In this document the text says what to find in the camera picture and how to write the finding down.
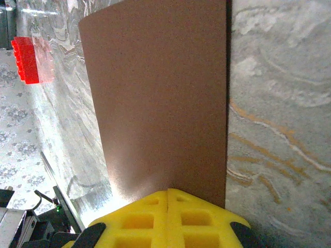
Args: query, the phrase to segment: brown cardboard sheet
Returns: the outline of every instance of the brown cardboard sheet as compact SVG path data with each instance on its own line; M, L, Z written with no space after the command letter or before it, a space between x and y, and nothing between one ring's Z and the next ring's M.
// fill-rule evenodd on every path
M114 192L224 207L225 1L126 0L79 29Z

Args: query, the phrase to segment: black rubber corner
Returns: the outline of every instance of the black rubber corner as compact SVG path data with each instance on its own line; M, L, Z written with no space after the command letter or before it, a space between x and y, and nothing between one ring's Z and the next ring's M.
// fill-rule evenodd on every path
M106 228L105 223L97 223L83 230L71 248L94 248Z
M230 225L244 248L266 248L249 227L238 222L231 222Z

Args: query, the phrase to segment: marble pattern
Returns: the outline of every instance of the marble pattern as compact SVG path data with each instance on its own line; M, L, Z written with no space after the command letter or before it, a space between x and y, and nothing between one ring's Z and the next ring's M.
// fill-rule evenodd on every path
M85 224L119 203L78 22L113 3L18 1L19 35L33 37L41 67L54 68L51 83L31 86L42 149ZM232 21L226 207L270 247L331 246L331 3L234 0Z
M39 155L30 96L29 88L18 77L13 52L0 49L0 188L12 186L15 190L8 208L33 208L39 201L34 190L54 195ZM52 206L43 200L36 213Z

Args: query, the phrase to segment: yellow plastic piece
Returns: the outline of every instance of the yellow plastic piece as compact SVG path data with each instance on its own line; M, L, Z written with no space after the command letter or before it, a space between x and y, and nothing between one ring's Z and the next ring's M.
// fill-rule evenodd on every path
M240 216L176 189L151 194L90 226L99 222L106 229L95 248L240 248L230 223L250 227Z

